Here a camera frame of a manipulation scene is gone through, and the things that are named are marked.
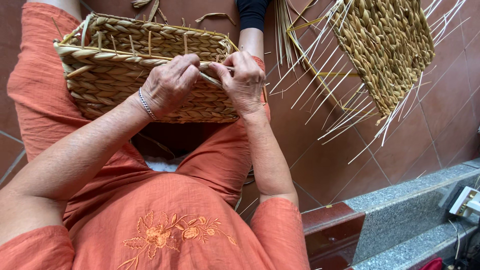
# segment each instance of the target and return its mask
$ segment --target woman's left hand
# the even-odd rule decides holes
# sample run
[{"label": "woman's left hand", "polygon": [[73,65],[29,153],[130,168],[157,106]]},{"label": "woman's left hand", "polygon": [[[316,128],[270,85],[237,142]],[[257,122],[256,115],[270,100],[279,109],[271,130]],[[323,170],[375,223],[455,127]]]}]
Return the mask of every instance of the woman's left hand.
[{"label": "woman's left hand", "polygon": [[183,104],[200,78],[199,65],[196,54],[187,54],[152,69],[142,86],[142,95],[156,117],[161,118]]}]

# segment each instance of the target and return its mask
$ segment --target orange embroidery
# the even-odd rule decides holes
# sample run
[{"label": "orange embroidery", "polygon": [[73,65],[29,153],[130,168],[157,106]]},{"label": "orange embroidery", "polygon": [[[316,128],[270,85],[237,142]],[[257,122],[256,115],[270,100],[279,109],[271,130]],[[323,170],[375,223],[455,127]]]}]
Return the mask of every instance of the orange embroidery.
[{"label": "orange embroidery", "polygon": [[155,257],[156,250],[158,248],[168,247],[179,252],[180,244],[171,235],[171,230],[173,228],[182,231],[181,237],[183,241],[185,241],[185,239],[198,238],[198,241],[201,240],[205,244],[205,241],[208,240],[208,236],[214,236],[217,231],[218,233],[225,235],[230,243],[237,245],[235,238],[218,228],[218,225],[222,224],[218,221],[218,218],[211,223],[210,218],[207,220],[203,216],[199,216],[198,218],[194,218],[188,222],[185,220],[186,217],[192,216],[196,216],[196,214],[184,215],[177,219],[177,214],[174,214],[171,219],[170,226],[168,226],[168,215],[165,212],[160,214],[160,218],[158,218],[157,221],[157,226],[153,226],[153,211],[148,213],[145,218],[140,217],[137,223],[137,231],[139,234],[145,234],[146,237],[134,237],[132,239],[123,241],[123,243],[125,246],[128,246],[131,249],[140,249],[141,251],[137,254],[137,256],[120,264],[117,269],[129,264],[125,269],[128,270],[130,267],[132,267],[132,265],[135,264],[134,269],[136,270],[139,261],[138,257],[146,250],[150,259]]}]

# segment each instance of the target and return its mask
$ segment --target white electrical outlet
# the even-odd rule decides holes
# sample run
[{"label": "white electrical outlet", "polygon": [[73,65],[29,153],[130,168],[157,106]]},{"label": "white electrical outlet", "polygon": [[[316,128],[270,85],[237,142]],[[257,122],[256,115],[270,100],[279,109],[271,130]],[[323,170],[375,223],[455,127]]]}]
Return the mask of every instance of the white electrical outlet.
[{"label": "white electrical outlet", "polygon": [[471,213],[480,215],[480,192],[466,186],[450,209],[450,213],[468,217]]}]

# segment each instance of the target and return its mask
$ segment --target woven basket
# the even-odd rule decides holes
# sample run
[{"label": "woven basket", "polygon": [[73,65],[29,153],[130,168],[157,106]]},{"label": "woven basket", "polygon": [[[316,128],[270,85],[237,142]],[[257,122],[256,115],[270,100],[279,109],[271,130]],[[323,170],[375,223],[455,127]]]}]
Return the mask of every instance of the woven basket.
[{"label": "woven basket", "polygon": [[78,108],[86,118],[95,119],[135,93],[155,66],[183,55],[185,43],[188,53],[200,57],[203,79],[181,108],[159,122],[236,121],[231,100],[208,70],[210,61],[223,62],[237,49],[226,35],[92,13],[62,42],[54,42],[54,48]]},{"label": "woven basket", "polygon": [[342,0],[331,10],[341,49],[378,111],[390,115],[435,56],[420,0]]}]

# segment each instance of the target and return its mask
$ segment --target hand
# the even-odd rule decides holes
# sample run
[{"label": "hand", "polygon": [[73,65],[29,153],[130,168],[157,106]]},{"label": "hand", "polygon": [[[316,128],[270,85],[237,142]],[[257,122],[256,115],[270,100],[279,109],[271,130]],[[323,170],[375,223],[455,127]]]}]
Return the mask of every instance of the hand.
[{"label": "hand", "polygon": [[152,69],[142,86],[142,95],[157,118],[173,112],[184,103],[200,78],[199,65],[200,58],[196,54],[187,54]]},{"label": "hand", "polygon": [[[235,68],[233,77],[225,67],[231,65]],[[225,59],[223,65],[211,63],[209,68],[217,73],[238,114],[245,117],[263,111],[260,95],[264,86],[265,72],[249,53],[235,52]]]}]

